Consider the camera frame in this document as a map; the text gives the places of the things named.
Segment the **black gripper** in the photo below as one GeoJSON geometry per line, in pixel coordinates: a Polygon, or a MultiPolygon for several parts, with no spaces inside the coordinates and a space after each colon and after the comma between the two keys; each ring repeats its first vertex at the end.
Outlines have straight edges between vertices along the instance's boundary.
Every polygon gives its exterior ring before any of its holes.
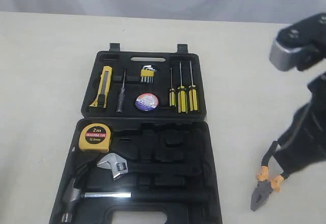
{"type": "Polygon", "coordinates": [[[325,73],[308,85],[310,100],[293,115],[277,139],[276,161],[288,175],[325,161],[325,73]]]}

